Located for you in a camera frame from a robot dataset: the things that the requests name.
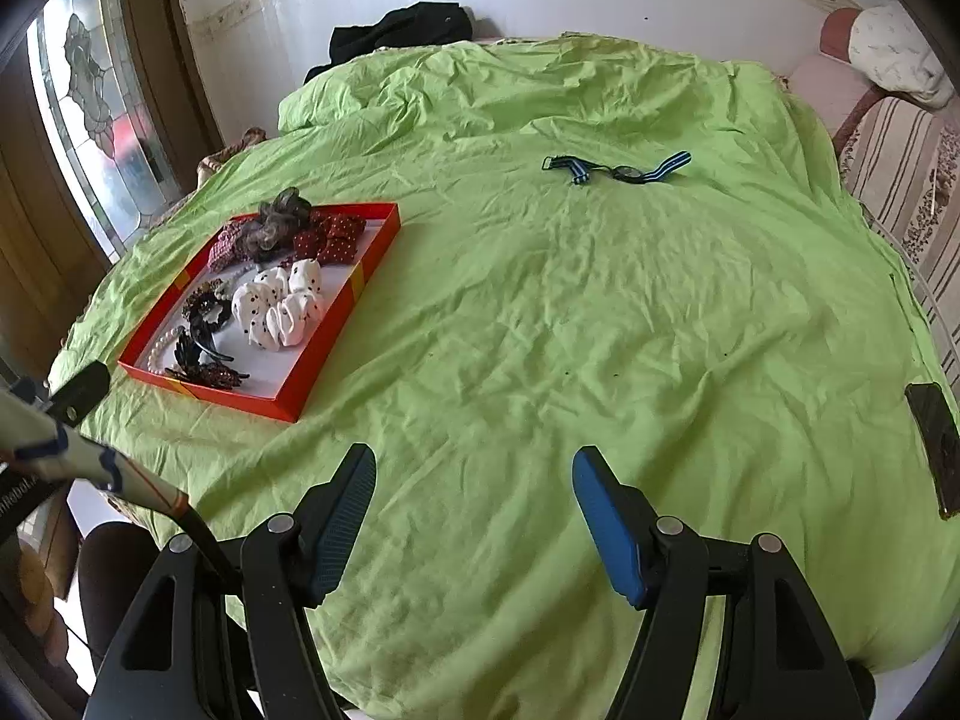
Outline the white crumpled blanket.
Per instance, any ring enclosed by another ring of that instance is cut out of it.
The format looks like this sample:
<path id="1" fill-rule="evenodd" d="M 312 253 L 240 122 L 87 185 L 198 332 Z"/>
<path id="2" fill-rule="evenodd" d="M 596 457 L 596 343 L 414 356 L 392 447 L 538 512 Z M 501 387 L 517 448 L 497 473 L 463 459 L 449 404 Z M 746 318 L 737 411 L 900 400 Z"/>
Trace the white crumpled blanket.
<path id="1" fill-rule="evenodd" d="M 955 88 L 921 29 L 900 2 L 866 8 L 854 18 L 850 64 L 889 93 L 942 109 Z"/>

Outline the red cardboard box lid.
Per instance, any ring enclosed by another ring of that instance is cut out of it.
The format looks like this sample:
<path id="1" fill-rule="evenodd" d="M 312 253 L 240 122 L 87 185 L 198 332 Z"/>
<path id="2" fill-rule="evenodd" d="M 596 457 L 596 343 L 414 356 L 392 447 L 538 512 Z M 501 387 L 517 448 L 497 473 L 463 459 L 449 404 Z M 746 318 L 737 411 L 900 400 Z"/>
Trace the red cardboard box lid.
<path id="1" fill-rule="evenodd" d="M 290 266 L 236 263 L 215 273 L 207 242 L 164 290 L 127 343 L 119 364 L 129 376 L 197 400 L 293 422 L 348 317 L 400 229 L 391 202 L 327 205 L 325 215 L 356 216 L 364 229 L 350 263 Z M 202 362 L 239 374 L 229 390 L 189 380 L 174 359 L 176 337 L 189 328 L 184 305 L 200 304 L 215 325 Z"/>

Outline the dark red polka-dot scrunchie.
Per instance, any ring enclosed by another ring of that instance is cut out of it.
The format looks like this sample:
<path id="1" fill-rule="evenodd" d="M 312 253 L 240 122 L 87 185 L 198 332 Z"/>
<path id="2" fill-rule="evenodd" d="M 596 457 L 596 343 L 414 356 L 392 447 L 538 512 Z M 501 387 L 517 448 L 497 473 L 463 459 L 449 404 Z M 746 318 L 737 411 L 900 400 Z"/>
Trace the dark red polka-dot scrunchie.
<path id="1" fill-rule="evenodd" d="M 293 238 L 296 260 L 314 259 L 320 265 L 352 265 L 366 220 L 348 213 L 314 208 L 309 223 Z"/>

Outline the black garment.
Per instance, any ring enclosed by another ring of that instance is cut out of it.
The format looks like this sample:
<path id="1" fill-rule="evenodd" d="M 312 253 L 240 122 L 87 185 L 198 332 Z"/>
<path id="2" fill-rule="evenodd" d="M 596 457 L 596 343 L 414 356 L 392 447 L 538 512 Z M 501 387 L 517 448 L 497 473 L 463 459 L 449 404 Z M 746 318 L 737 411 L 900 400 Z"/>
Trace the black garment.
<path id="1" fill-rule="evenodd" d="M 374 25 L 337 26 L 329 43 L 329 62 L 309 68 L 304 83 L 379 49 L 444 46 L 472 37 L 472 20 L 464 7 L 449 2 L 418 2 L 389 11 Z"/>

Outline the stained glass door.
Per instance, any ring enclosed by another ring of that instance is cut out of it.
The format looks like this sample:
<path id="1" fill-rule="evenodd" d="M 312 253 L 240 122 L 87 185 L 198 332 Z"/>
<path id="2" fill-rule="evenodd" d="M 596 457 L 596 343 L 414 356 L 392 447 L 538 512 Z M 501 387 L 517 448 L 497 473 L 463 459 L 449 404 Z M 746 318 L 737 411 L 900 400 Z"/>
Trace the stained glass door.
<path id="1" fill-rule="evenodd" d="M 47 0 L 26 39 L 55 162 L 99 249 L 117 262 L 181 198 L 121 0 Z"/>

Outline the black smartphone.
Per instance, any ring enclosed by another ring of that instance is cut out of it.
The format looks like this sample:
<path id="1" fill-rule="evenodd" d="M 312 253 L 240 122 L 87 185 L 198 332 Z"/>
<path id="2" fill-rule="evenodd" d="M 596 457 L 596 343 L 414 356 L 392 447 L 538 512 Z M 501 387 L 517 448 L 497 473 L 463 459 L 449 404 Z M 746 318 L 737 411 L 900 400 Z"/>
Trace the black smartphone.
<path id="1" fill-rule="evenodd" d="M 905 397 L 928 456 L 940 518 L 957 517 L 960 511 L 958 429 L 944 392 L 937 383 L 910 383 L 905 388 Z"/>

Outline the black plastic hair claw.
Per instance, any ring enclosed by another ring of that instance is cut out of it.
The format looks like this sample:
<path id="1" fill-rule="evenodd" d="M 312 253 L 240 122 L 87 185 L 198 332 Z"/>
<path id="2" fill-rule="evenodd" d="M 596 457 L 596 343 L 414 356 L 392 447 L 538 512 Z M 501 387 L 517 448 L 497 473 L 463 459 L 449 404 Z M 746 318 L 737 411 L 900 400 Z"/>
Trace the black plastic hair claw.
<path id="1" fill-rule="evenodd" d="M 235 360 L 233 356 L 218 351 L 215 344 L 215 333 L 231 319 L 228 301 L 218 298 L 217 294 L 203 293 L 200 298 L 184 302 L 182 316 L 185 323 L 178 328 L 174 359 L 183 371 L 199 367 L 202 356 L 213 362 Z"/>

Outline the white cherry-print scrunchie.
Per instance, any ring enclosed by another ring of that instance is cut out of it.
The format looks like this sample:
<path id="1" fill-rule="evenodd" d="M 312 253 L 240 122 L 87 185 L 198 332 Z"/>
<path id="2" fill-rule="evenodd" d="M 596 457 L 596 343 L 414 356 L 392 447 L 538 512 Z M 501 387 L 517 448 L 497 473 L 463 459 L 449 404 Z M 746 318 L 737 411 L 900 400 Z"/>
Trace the white cherry-print scrunchie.
<path id="1" fill-rule="evenodd" d="M 324 314 L 320 263 L 297 260 L 261 271 L 233 293 L 231 314 L 254 348 L 296 348 Z"/>

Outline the green bed sheet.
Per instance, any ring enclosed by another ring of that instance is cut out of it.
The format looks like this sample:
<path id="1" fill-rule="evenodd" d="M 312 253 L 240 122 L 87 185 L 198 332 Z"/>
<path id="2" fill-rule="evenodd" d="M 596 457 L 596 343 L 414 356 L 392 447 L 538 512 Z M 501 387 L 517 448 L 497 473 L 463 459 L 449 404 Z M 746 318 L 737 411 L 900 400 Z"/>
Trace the green bed sheet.
<path id="1" fill-rule="evenodd" d="M 679 151 L 692 162 L 654 184 L 540 169 Z M 327 71 L 107 273 L 50 382 L 116 362 L 220 226 L 288 187 L 402 218 L 298 421 L 114 371 L 83 429 L 223 538 L 374 450 L 342 585 L 311 614 L 361 710 L 607 712 L 641 618 L 574 499 L 585 445 L 702 535 L 781 536 L 848 658 L 893 670 L 952 624 L 958 527 L 905 397 L 942 376 L 934 341 L 827 130 L 765 67 L 563 36 Z"/>

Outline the grey sheer scrunchie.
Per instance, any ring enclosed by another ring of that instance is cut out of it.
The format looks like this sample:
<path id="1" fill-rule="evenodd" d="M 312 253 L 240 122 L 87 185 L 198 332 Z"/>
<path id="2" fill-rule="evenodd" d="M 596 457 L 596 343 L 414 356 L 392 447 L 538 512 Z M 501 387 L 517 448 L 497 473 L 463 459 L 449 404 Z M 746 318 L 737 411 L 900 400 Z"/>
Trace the grey sheer scrunchie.
<path id="1" fill-rule="evenodd" d="M 293 247 L 293 239 L 311 221 L 313 207 L 299 188 L 284 188 L 271 202 L 259 206 L 239 234 L 236 250 L 243 262 L 263 263 Z"/>

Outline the red plaid scrunchie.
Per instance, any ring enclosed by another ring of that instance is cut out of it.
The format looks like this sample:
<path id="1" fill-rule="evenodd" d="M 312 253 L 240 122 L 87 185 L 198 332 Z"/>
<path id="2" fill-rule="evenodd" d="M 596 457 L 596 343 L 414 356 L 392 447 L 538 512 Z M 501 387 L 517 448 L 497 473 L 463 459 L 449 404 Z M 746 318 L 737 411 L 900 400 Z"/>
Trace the red plaid scrunchie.
<path id="1" fill-rule="evenodd" d="M 231 220 L 218 231 L 206 261 L 206 265 L 213 273 L 220 273 L 228 266 L 244 260 L 242 236 L 246 226 L 245 220 Z"/>

